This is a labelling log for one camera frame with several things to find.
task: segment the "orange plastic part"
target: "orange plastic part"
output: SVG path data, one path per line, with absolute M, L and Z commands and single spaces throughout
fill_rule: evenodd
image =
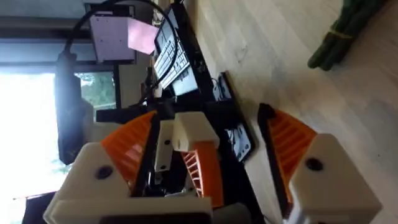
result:
M 317 133 L 296 118 L 279 110 L 274 111 L 276 117 L 268 121 L 268 127 L 287 200 L 293 204 L 289 181 Z
M 134 190 L 151 128 L 150 121 L 155 114 L 156 111 L 146 113 L 121 126 L 101 141 L 131 190 Z
M 210 197 L 213 208 L 224 205 L 223 180 L 213 142 L 196 142 L 192 152 L 182 152 L 199 197 Z

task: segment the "pink sticky note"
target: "pink sticky note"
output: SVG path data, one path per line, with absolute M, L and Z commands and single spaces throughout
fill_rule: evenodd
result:
M 151 54 L 155 50 L 157 27 L 128 18 L 128 45 L 130 49 Z

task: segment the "white plastic part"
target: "white plastic part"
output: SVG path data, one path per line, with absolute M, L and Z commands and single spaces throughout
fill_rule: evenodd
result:
M 323 169 L 306 166 L 315 158 Z M 370 223 L 381 204 L 338 140 L 318 134 L 296 168 L 289 183 L 293 210 L 288 224 Z
M 154 215 L 173 213 L 206 213 L 212 217 L 210 198 L 144 197 L 96 198 L 59 201 L 53 213 L 56 224 L 99 224 L 113 215 Z
M 211 141 L 218 148 L 220 139 L 202 112 L 176 113 L 172 144 L 174 150 L 189 152 L 196 142 Z
M 155 172 L 163 172 L 170 169 L 173 154 L 173 145 L 171 144 L 173 124 L 173 120 L 160 122 L 156 146 Z
M 113 173 L 107 179 L 98 180 L 95 174 L 102 166 L 112 167 Z M 100 143 L 88 143 L 81 149 L 61 189 L 54 195 L 44 212 L 44 220 L 49 224 L 60 223 L 60 220 L 54 217 L 57 217 L 59 212 L 67 212 L 55 209 L 60 202 L 85 201 L 94 198 L 117 200 L 127 198 L 129 195 L 130 190 L 126 181 L 103 146 Z M 85 208 L 81 212 L 87 212 L 89 209 Z
M 112 174 L 102 180 L 98 169 L 110 166 Z M 130 198 L 129 187 L 100 143 L 86 144 L 77 156 L 61 189 L 44 213 L 48 224 L 98 224 L 111 215 L 207 213 L 210 198 Z

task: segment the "wall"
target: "wall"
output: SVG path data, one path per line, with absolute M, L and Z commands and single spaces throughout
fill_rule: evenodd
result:
M 73 19 L 85 13 L 84 2 L 102 2 L 103 0 L 2 0 L 0 7 L 0 28 L 7 27 L 71 27 Z M 148 24 L 152 21 L 152 8 L 140 2 L 127 2 L 136 6 L 136 18 Z M 146 67 L 150 57 L 138 52 L 136 65 L 121 65 L 121 99 L 126 107 L 137 103 L 141 96 L 140 84 L 145 80 Z

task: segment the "screw hole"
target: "screw hole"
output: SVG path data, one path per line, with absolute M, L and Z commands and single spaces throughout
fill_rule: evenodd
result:
M 98 180 L 104 180 L 108 178 L 110 175 L 112 175 L 112 173 L 113 173 L 113 168 L 111 166 L 102 166 L 96 171 L 95 177 Z
M 312 171 L 323 170 L 323 163 L 316 158 L 309 158 L 305 161 L 305 165 Z

